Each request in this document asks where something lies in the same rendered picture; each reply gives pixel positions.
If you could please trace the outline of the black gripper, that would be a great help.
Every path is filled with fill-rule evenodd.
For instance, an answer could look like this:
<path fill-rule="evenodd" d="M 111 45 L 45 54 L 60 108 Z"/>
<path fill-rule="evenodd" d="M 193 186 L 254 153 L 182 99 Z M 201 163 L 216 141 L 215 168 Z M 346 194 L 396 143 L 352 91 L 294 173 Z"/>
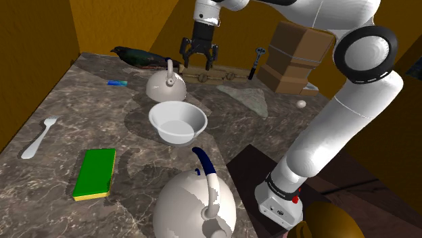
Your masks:
<path fill-rule="evenodd" d="M 218 45 L 212 44 L 214 28 L 215 26 L 213 25 L 195 21 L 192 38 L 182 38 L 179 53 L 182 55 L 185 68 L 189 66 L 191 51 L 194 53 L 202 53 L 200 47 L 205 47 L 207 49 L 205 52 L 207 58 L 206 70 L 211 69 L 214 61 L 216 61 L 218 58 Z"/>

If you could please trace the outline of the tan wooden block with knobs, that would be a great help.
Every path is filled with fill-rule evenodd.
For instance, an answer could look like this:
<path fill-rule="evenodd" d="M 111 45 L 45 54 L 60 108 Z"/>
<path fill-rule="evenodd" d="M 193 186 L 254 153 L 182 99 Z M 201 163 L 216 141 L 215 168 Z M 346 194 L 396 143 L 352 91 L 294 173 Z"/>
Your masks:
<path fill-rule="evenodd" d="M 209 70 L 189 66 L 181 72 L 185 82 L 208 85 L 221 85 L 225 81 L 247 82 L 249 75 L 250 70 L 219 65 L 213 65 Z"/>

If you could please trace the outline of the small white kettle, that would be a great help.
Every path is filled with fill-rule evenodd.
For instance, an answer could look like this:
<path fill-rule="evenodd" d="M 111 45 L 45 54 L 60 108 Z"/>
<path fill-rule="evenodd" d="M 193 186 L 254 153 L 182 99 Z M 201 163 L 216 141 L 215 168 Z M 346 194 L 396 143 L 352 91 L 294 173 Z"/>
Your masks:
<path fill-rule="evenodd" d="M 173 62 L 167 60 L 167 70 L 155 72 L 147 81 L 146 95 L 157 102 L 183 101 L 187 88 L 185 81 L 173 71 Z"/>

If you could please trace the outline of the black bird figure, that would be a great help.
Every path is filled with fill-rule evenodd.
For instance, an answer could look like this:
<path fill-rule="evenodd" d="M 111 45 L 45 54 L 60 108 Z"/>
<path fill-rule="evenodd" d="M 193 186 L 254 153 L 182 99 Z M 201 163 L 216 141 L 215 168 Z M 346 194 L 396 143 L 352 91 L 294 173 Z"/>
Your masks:
<path fill-rule="evenodd" d="M 169 57 L 163 57 L 148 51 L 117 46 L 111 50 L 125 63 L 140 69 L 166 70 Z"/>

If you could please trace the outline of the grey triangular cloth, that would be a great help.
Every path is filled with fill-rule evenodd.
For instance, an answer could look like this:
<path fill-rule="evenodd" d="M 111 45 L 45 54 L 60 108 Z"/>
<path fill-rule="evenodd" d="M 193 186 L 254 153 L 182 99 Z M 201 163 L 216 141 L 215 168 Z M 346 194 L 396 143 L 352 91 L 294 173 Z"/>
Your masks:
<path fill-rule="evenodd" d="M 268 117 L 268 106 L 262 89 L 235 89 L 224 85 L 218 85 L 216 88 L 242 103 L 259 116 L 263 118 Z"/>

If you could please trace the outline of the white bowl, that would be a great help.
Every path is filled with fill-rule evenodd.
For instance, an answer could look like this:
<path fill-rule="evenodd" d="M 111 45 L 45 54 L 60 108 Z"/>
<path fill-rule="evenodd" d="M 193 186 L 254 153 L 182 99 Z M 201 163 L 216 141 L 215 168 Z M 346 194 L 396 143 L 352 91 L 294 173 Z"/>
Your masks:
<path fill-rule="evenodd" d="M 149 111 L 149 121 L 161 140 L 171 146 L 186 146 L 204 131 L 208 118 L 197 106 L 184 101 L 165 101 Z"/>

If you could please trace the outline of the brown cardboard box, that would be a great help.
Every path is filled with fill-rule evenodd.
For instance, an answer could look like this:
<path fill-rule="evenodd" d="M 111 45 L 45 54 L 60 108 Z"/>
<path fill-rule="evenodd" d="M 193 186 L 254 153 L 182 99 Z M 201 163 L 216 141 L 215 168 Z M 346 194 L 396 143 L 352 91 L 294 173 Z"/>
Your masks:
<path fill-rule="evenodd" d="M 315 96 L 319 90 L 308 82 L 308 75 L 320 65 L 333 42 L 332 34 L 281 21 L 257 79 L 276 93 Z"/>

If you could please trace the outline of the dark robot stand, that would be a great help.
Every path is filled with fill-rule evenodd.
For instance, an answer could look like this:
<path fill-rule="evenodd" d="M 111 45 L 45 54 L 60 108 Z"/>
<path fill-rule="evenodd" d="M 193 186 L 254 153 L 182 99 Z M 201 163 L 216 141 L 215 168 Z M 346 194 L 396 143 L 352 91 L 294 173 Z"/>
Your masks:
<path fill-rule="evenodd" d="M 275 166 L 252 145 L 227 164 L 258 238 L 281 238 L 286 232 L 259 212 L 254 197 L 255 187 Z M 302 185 L 300 198 L 304 207 L 327 201 L 345 210 L 366 238 L 422 238 L 422 216 L 344 150 Z"/>

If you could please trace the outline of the green and yellow sponge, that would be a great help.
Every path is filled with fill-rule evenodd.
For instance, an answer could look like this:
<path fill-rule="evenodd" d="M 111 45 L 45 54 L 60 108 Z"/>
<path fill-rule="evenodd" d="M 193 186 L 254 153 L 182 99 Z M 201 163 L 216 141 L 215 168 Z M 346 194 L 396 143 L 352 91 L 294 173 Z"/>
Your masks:
<path fill-rule="evenodd" d="M 74 200 L 107 197 L 110 194 L 115 160 L 114 148 L 87 150 L 72 192 Z"/>

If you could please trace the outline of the white fork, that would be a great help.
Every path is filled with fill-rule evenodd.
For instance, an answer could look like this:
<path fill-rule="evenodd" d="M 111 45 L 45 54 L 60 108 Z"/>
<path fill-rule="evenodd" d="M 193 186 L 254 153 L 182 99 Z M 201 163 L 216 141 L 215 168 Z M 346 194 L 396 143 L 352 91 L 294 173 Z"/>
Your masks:
<path fill-rule="evenodd" d="M 59 116 L 50 116 L 44 119 L 43 124 L 45 128 L 43 129 L 42 133 L 23 151 L 21 155 L 23 160 L 31 159 L 34 157 L 45 135 L 49 131 L 50 127 L 56 123 L 58 118 Z"/>

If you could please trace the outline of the golden brown round object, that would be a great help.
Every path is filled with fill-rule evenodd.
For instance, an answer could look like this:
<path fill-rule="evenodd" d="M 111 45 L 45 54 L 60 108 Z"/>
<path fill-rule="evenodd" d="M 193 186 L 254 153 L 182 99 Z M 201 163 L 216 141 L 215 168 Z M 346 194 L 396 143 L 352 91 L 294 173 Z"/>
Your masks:
<path fill-rule="evenodd" d="M 305 211 L 305 219 L 283 238 L 365 238 L 355 220 L 334 204 L 316 201 Z"/>

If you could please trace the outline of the black-handled metal tool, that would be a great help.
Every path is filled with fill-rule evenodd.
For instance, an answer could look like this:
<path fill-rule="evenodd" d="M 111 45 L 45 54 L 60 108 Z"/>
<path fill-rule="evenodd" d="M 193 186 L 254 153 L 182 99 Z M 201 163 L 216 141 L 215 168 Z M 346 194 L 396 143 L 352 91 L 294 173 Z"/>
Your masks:
<path fill-rule="evenodd" d="M 256 59 L 255 59 L 255 61 L 253 63 L 253 66 L 252 66 L 252 68 L 250 70 L 250 74 L 248 76 L 248 80 L 251 80 L 253 78 L 253 76 L 255 74 L 255 71 L 256 71 L 256 68 L 258 66 L 259 59 L 260 59 L 260 57 L 262 55 L 264 55 L 266 53 L 266 49 L 263 48 L 263 47 L 258 47 L 258 48 L 256 48 L 255 52 L 256 52 Z"/>

